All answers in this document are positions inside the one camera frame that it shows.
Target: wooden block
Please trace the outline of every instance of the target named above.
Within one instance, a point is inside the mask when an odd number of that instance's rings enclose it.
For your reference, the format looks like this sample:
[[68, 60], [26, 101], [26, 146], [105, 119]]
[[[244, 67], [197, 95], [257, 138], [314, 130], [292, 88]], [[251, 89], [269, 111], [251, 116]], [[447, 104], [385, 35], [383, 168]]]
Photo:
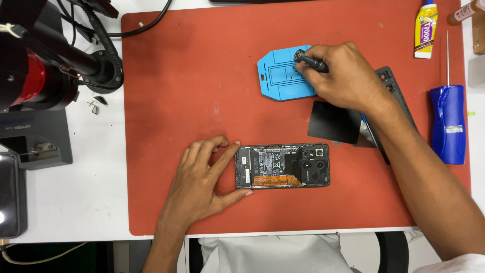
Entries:
[[485, 54], [485, 11], [474, 14], [471, 23], [473, 26], [473, 53]]

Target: label sticker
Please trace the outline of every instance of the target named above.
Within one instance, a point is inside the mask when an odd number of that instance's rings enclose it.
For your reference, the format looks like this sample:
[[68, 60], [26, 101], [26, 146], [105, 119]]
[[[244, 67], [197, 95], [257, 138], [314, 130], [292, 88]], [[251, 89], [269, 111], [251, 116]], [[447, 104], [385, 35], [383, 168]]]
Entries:
[[251, 177], [251, 174], [249, 173], [249, 169], [246, 169], [246, 183], [249, 184], [249, 177]]
[[446, 126], [446, 133], [461, 133], [463, 132], [463, 126], [457, 125], [457, 126]]

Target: blue screwdriver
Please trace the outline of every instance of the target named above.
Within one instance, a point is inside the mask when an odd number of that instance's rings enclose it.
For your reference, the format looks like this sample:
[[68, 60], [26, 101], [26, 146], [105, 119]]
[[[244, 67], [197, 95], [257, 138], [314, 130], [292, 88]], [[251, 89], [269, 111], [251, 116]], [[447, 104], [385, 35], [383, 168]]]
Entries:
[[450, 44], [446, 33], [448, 85], [431, 89], [435, 120], [432, 148], [445, 164], [465, 163], [467, 133], [464, 114], [463, 85], [450, 85]]

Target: open smartphone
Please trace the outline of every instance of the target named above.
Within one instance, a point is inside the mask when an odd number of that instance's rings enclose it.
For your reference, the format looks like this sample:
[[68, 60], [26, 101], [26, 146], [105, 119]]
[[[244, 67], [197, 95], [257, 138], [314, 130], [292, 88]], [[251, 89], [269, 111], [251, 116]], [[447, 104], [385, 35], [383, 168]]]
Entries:
[[326, 143], [241, 146], [237, 188], [307, 188], [330, 184]]

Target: right hand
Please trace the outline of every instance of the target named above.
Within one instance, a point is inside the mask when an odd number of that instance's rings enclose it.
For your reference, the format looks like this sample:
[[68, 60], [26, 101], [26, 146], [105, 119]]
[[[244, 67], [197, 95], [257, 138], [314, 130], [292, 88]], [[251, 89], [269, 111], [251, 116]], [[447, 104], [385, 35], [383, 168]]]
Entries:
[[323, 60], [328, 73], [317, 72], [303, 62], [296, 69], [329, 103], [368, 114], [392, 98], [353, 42], [337, 46], [315, 45], [305, 55]]

